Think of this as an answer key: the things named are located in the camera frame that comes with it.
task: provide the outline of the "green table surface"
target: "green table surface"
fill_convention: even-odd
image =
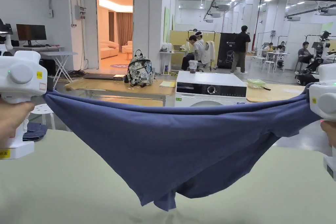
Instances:
[[[177,195],[178,208],[170,212],[152,203],[141,207],[72,132],[48,130],[34,153],[0,160],[4,224],[335,224],[335,200],[336,183],[321,153],[279,147],[224,191],[199,199]]]

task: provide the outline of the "plastic cup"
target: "plastic cup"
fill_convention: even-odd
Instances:
[[[197,60],[190,60],[189,61],[189,71],[190,71],[190,73],[196,73],[197,64],[198,64]]]

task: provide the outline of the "washing machine control panel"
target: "washing machine control panel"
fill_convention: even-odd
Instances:
[[[218,86],[183,82],[177,83],[177,92],[188,94],[246,97],[246,89],[247,87]]]

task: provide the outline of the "power outlet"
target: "power outlet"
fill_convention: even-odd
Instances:
[[[50,18],[54,17],[54,10],[52,10],[52,9],[49,10],[49,17]]]

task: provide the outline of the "round rug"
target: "round rug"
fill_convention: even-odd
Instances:
[[[112,68],[128,68],[128,65],[126,65],[126,64],[116,64],[116,65],[111,65],[110,67],[112,67]]]

